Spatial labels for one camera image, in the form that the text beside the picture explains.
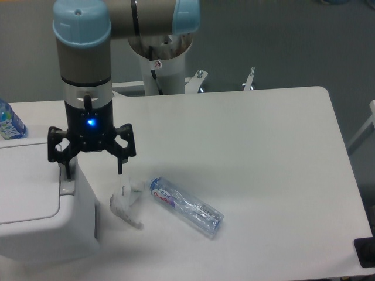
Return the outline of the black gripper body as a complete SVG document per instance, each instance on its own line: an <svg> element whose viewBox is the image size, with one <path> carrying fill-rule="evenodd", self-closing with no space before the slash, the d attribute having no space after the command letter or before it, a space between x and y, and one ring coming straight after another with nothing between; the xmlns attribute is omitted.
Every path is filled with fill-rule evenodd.
<svg viewBox="0 0 375 281"><path fill-rule="evenodd" d="M70 153L103 150L115 152L117 145L114 141L116 133L112 102L90 112L69 104L65 104L65 109L68 125L66 138L70 142Z"/></svg>

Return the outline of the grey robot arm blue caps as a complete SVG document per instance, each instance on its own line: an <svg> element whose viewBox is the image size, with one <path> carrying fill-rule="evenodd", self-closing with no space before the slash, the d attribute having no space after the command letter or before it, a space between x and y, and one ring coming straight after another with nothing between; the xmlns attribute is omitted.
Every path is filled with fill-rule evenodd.
<svg viewBox="0 0 375 281"><path fill-rule="evenodd" d="M145 65L148 95L183 94L182 59L200 26L199 1L56 1L53 31L67 129L50 127L47 153L68 179L80 152L107 151L122 166L135 156L131 124L114 126L111 41L126 38Z"/></svg>

